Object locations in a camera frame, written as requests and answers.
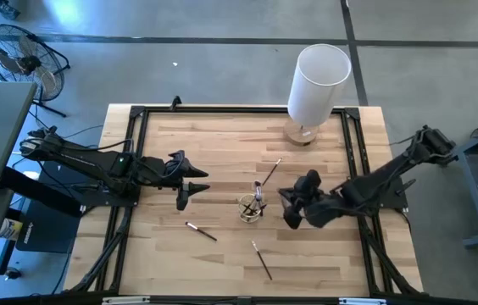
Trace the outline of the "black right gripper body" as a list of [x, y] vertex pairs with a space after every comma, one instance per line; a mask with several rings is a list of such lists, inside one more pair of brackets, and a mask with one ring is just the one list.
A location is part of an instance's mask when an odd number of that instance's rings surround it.
[[303, 210], [303, 217], [316, 228], [323, 228], [345, 214], [346, 203], [337, 194], [310, 189], [297, 192], [295, 197], [294, 202]]

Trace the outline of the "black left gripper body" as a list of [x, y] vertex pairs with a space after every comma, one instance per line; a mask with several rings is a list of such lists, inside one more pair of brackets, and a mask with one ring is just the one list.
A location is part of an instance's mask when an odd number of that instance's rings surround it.
[[187, 158], [180, 167], [173, 171], [166, 169], [166, 162], [161, 158], [142, 158], [140, 164], [140, 180], [154, 187], [167, 187], [177, 191], [176, 208], [180, 211], [186, 208], [189, 194], [184, 179], [189, 169]]

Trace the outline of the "small thin dark brush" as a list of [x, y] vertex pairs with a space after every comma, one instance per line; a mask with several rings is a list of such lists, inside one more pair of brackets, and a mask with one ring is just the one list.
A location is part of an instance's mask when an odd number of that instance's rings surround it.
[[274, 164], [274, 166], [272, 167], [271, 171], [267, 174], [267, 176], [265, 177], [264, 181], [262, 182], [261, 186], [265, 186], [265, 184], [268, 182], [268, 180], [270, 179], [270, 177], [274, 174], [275, 170], [277, 169], [277, 167], [279, 166], [279, 164], [281, 163], [282, 161], [282, 157], [280, 157]]

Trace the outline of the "thick black silver-headed brush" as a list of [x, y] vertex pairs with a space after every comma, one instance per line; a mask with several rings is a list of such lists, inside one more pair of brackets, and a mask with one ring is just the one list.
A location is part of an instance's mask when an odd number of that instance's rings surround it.
[[254, 186], [255, 186], [255, 202], [256, 202], [256, 207], [260, 210], [263, 211], [264, 209], [264, 204], [263, 204], [263, 192], [262, 192], [262, 183], [259, 180], [254, 181]]

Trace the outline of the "long thin black brush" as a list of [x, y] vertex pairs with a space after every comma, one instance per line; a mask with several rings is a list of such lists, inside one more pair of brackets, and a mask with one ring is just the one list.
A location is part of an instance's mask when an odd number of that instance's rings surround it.
[[248, 204], [243, 204], [240, 211], [247, 217], [261, 216], [266, 205], [262, 201], [253, 199]]

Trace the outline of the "thick black-handled makeup brush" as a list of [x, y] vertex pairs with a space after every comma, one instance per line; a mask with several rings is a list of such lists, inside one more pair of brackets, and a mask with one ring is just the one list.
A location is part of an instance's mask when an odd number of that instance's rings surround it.
[[218, 241], [218, 239], [212, 235], [210, 235], [208, 232], [206, 232], [205, 230], [202, 230], [200, 229], [199, 227], [195, 226], [194, 224], [186, 221], [185, 222], [185, 225], [189, 228], [191, 228], [192, 230], [195, 230], [197, 233], [199, 234], [202, 234], [204, 236], [206, 236], [207, 238], [211, 239], [212, 241]]

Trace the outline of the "long black white-tipped brush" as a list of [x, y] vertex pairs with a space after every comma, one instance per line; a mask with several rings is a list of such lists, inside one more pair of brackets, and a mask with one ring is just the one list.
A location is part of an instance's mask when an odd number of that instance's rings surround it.
[[263, 266], [263, 268], [264, 268], [265, 273], [268, 275], [268, 277], [269, 277], [270, 280], [273, 280], [273, 277], [272, 277], [272, 275], [271, 275], [271, 273], [270, 273], [270, 271], [269, 271], [269, 269], [268, 269], [268, 267], [267, 267], [267, 265], [266, 265], [266, 263], [265, 263], [265, 261], [264, 261], [264, 258], [263, 258], [263, 256], [262, 256], [261, 252], [259, 251], [259, 249], [258, 249], [258, 247], [257, 247], [257, 244], [255, 243], [254, 240], [251, 240], [251, 243], [252, 243], [252, 245], [253, 245], [253, 248], [254, 248], [255, 252], [256, 252], [257, 255], [258, 255], [258, 259], [260, 260], [260, 262], [261, 262], [261, 264], [262, 264], [262, 266]]

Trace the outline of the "white label strip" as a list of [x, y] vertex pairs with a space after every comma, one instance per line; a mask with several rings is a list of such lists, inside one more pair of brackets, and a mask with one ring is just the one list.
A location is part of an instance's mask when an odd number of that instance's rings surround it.
[[142, 305], [151, 302], [147, 296], [105, 297], [101, 305]]
[[360, 297], [340, 297], [339, 305], [387, 305], [385, 299], [378, 298], [360, 298]]

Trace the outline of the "white shade table lamp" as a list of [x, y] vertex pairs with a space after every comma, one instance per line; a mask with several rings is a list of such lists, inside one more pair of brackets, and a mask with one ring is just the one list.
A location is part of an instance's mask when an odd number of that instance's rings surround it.
[[349, 57], [339, 47], [314, 44], [297, 56], [287, 100], [286, 139], [307, 146], [330, 117], [352, 73]]

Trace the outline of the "black floor case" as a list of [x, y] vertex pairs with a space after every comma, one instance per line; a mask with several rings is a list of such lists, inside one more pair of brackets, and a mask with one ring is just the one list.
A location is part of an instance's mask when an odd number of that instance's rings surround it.
[[21, 210], [22, 228], [15, 247], [23, 252], [67, 253], [80, 218], [29, 200]]

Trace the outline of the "black floor fan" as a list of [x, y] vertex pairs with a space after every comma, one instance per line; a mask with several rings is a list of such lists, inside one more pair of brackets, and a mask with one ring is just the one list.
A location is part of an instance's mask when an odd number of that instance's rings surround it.
[[62, 118], [67, 115], [47, 102], [64, 89], [64, 72], [69, 68], [69, 60], [36, 34], [17, 25], [0, 24], [0, 80], [34, 83], [33, 103]]

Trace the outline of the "dark floor box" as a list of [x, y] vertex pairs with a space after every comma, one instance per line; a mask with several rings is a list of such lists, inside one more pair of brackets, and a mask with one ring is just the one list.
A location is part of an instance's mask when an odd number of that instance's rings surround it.
[[8, 0], [0, 0], [0, 14], [9, 20], [16, 20], [20, 16], [20, 11], [9, 4]]

